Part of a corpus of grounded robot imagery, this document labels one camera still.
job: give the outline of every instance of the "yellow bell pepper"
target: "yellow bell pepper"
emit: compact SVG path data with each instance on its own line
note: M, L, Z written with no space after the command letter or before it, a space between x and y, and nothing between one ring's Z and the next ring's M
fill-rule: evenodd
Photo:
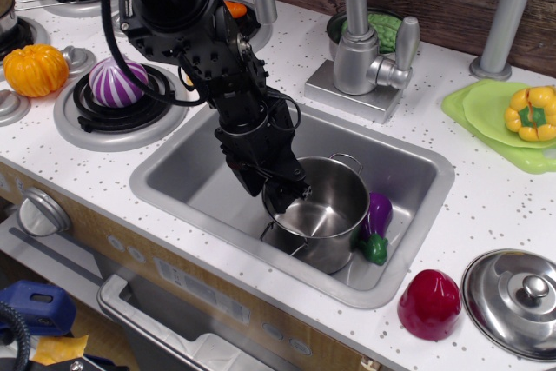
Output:
M517 91L504 113L504 121L524 141L556 138L556 89L546 86Z

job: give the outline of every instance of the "oven handle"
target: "oven handle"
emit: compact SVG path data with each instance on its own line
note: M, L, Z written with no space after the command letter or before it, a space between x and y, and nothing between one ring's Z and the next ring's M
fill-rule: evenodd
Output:
M204 334L199 336L196 341L188 341L123 300L122 298L126 297L126 292L129 295L129 291L126 280L119 275L111 275L98 291L97 300L101 310L114 321L146 338L166 353L171 354L178 361L183 362L184 365L191 367L192 370L219 371L228 369L229 363L223 364L224 368L212 368L195 359L195 352L200 350L204 342L207 342L213 348L211 350L214 350L216 355L218 355L218 347L220 346L227 352L224 356L230 358L229 362L241 361L241 364L244 364L243 369L272 371L272 368L267 367L262 362L259 362L254 357L215 334ZM229 356L230 351L236 352L236 355ZM218 358L218 362L225 362L222 361L222 355L218 356Z

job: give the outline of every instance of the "faucet handle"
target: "faucet handle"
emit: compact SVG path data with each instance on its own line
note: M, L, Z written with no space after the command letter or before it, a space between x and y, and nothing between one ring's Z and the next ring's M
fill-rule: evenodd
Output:
M416 17L405 17L396 35L396 68L409 71L419 47L420 29Z

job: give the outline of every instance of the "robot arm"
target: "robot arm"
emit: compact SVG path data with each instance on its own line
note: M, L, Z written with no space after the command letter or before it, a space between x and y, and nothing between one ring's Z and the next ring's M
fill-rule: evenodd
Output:
M291 150L299 124L289 114L291 99L267 86L264 62L223 0L120 0L120 22L147 59L185 70L198 102L218 111L215 135L249 194L258 195L268 182L269 199L283 212L310 192Z

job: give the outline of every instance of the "stainless steel pot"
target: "stainless steel pot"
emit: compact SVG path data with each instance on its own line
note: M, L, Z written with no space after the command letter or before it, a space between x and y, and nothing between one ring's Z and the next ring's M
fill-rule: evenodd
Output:
M0 40L8 36L17 25L15 6L16 0L0 0Z
M369 208L369 193L359 173L333 159L336 156L356 161L361 172L361 164L346 154L299 158L313 192L306 200L296 200L284 213L276 213L266 190L262 191L264 207L278 227L275 234L293 242L295 258L327 274L351 260L354 240Z

